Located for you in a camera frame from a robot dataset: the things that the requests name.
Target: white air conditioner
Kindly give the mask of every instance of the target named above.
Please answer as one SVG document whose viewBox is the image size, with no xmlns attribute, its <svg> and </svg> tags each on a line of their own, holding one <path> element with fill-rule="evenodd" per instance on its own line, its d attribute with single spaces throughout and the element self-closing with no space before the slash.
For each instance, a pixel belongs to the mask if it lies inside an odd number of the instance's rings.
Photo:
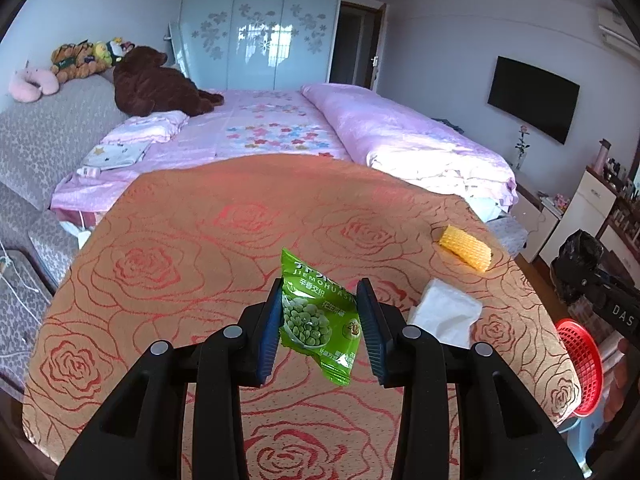
<svg viewBox="0 0 640 480">
<path fill-rule="evenodd" d="M 613 10 L 598 8 L 598 28 L 602 41 L 635 61 L 640 62 L 640 46 L 620 14 Z"/>
</svg>

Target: snack package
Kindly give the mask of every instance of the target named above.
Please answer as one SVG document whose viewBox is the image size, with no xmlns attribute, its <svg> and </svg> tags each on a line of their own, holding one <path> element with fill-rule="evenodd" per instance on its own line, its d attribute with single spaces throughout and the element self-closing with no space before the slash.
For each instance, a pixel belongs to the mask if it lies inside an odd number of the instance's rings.
<svg viewBox="0 0 640 480">
<path fill-rule="evenodd" d="M 329 380 L 346 386 L 362 333 L 353 294 L 284 248 L 282 281 L 282 344 L 311 356 Z"/>
</svg>

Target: red basket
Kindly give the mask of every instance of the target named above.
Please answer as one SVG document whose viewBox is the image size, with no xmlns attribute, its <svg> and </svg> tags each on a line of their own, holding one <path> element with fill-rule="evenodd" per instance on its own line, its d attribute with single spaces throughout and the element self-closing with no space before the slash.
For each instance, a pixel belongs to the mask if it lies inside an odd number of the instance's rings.
<svg viewBox="0 0 640 480">
<path fill-rule="evenodd" d="M 589 332 L 573 319 L 561 319 L 556 323 L 556 330 L 574 364 L 582 388 L 582 402 L 574 415 L 591 415 L 602 395 L 602 360 L 598 347 Z"/>
</svg>

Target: metal screw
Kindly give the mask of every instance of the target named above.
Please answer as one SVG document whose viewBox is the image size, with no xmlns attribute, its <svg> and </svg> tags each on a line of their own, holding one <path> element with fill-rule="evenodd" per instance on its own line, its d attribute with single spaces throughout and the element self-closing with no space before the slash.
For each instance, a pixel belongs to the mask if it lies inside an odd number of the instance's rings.
<svg viewBox="0 0 640 480">
<path fill-rule="evenodd" d="M 229 325 L 222 331 L 227 339 L 235 339 L 242 335 L 242 327 L 238 325 Z"/>
<path fill-rule="evenodd" d="M 478 343 L 476 345 L 476 353 L 480 354 L 482 357 L 489 357 L 494 353 L 494 349 L 487 343 Z"/>
<path fill-rule="evenodd" d="M 156 341 L 151 345 L 151 353 L 153 355 L 162 355 L 169 349 L 167 341 Z"/>
<path fill-rule="evenodd" d="M 402 329 L 402 335 L 408 339 L 418 339 L 420 334 L 422 334 L 422 332 L 414 325 L 407 325 Z"/>
</svg>

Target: yellow sponge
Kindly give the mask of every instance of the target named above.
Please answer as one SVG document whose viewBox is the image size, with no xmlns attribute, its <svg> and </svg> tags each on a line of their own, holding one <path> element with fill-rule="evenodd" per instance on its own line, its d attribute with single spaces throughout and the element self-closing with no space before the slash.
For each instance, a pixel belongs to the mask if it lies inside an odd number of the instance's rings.
<svg viewBox="0 0 640 480">
<path fill-rule="evenodd" d="M 462 229 L 448 226 L 439 244 L 476 270 L 485 272 L 491 265 L 491 249 L 487 244 L 465 233 Z"/>
</svg>

